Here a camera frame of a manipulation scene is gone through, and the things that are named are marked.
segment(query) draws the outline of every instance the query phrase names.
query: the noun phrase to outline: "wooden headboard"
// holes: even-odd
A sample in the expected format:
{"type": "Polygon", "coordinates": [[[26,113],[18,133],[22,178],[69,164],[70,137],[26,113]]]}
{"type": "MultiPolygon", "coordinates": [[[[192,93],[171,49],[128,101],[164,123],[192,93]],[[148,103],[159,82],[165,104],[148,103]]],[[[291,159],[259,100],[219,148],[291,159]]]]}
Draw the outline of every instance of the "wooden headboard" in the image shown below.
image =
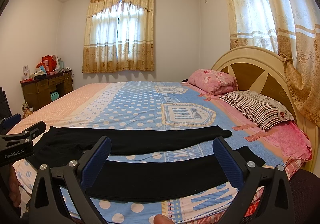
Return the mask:
{"type": "Polygon", "coordinates": [[[284,78],[284,68],[277,54],[259,47],[243,46],[225,53],[212,67],[236,77],[239,90],[251,90],[281,102],[294,116],[298,127],[307,133],[312,144],[313,159],[304,169],[316,165],[319,129],[298,112],[284,78]]]}

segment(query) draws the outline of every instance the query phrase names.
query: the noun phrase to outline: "silver bolt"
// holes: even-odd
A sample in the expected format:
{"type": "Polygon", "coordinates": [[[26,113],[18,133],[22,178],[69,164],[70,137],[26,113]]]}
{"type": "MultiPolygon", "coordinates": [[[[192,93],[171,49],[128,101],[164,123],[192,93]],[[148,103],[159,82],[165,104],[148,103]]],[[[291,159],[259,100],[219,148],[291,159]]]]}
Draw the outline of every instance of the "silver bolt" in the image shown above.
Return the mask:
{"type": "Polygon", "coordinates": [[[248,165],[250,168],[256,167],[255,162],[252,162],[252,161],[247,162],[247,165],[248,165]]]}
{"type": "Polygon", "coordinates": [[[47,165],[46,164],[42,164],[41,166],[40,166],[40,170],[45,170],[47,168],[47,165]]]}
{"type": "Polygon", "coordinates": [[[76,160],[72,160],[72,161],[69,162],[69,166],[70,166],[70,167],[74,167],[74,166],[77,165],[77,163],[78,163],[78,162],[77,162],[76,160]]]}
{"type": "Polygon", "coordinates": [[[282,165],[278,165],[277,168],[278,168],[279,171],[283,171],[284,170],[284,167],[282,165]]]}

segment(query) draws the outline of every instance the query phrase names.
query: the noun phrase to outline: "polka dot bedding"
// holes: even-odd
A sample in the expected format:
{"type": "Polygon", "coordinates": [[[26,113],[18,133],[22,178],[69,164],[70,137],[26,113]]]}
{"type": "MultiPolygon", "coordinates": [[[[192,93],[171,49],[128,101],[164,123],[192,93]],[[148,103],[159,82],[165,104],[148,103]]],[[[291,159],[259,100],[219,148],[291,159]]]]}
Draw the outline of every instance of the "polka dot bedding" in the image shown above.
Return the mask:
{"type": "MultiPolygon", "coordinates": [[[[271,134],[273,138],[271,141],[264,137],[256,140],[248,139],[248,136],[256,135],[261,130],[227,103],[187,83],[89,84],[36,111],[17,124],[10,134],[19,133],[40,120],[46,122],[47,131],[50,126],[165,131],[218,125],[233,132],[233,135],[226,139],[233,149],[247,145],[266,161],[268,167],[274,167],[277,164],[286,166],[288,176],[301,167],[305,161],[302,159],[303,155],[307,150],[307,144],[299,140],[299,146],[295,151],[282,153],[281,145],[277,143],[276,138],[281,131],[274,131],[271,134]],[[242,125],[249,127],[237,131],[232,128],[242,125]]],[[[292,142],[297,144],[298,141],[292,139],[292,142]]],[[[131,163],[174,162],[211,154],[213,154],[212,141],[209,141],[178,151],[109,156],[108,160],[131,163]]],[[[14,167],[19,182],[26,191],[31,193],[36,170],[26,160],[16,162],[14,167]]],[[[205,172],[180,173],[177,169],[176,172],[168,173],[167,185],[172,182],[179,183],[183,178],[193,178],[196,181],[203,174],[205,172]]],[[[64,188],[61,188],[61,191],[70,213],[78,217],[68,191],[64,188]]],[[[154,216],[160,213],[168,216],[175,223],[209,224],[217,221],[236,193],[237,190],[231,187],[230,183],[225,183],[199,194],[163,202],[137,203],[98,198],[91,198],[91,200],[109,223],[153,224],[154,216]]],[[[260,196],[261,192],[257,191],[254,202],[259,200],[260,196]]]]}

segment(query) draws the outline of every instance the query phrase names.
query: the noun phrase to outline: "floral curtain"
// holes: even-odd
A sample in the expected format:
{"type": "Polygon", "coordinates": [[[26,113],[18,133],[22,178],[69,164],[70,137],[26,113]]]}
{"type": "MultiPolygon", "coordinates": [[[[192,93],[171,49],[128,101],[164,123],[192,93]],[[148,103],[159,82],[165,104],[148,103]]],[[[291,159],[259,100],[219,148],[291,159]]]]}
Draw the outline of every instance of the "floral curtain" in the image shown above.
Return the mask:
{"type": "Polygon", "coordinates": [[[91,0],[83,73],[153,71],[154,0],[91,0]]]}
{"type": "Polygon", "coordinates": [[[293,101],[320,127],[320,9],[314,0],[227,0],[230,48],[252,45],[282,57],[293,101]]]}

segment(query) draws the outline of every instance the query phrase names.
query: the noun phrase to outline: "teal box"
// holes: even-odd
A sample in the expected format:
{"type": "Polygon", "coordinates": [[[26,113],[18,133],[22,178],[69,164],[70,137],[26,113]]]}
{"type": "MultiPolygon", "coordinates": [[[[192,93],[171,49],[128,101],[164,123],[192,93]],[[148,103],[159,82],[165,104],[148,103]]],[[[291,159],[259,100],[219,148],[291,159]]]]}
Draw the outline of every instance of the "teal box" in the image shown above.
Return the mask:
{"type": "Polygon", "coordinates": [[[58,92],[54,92],[51,94],[51,100],[55,101],[59,98],[59,93],[58,92]]]}

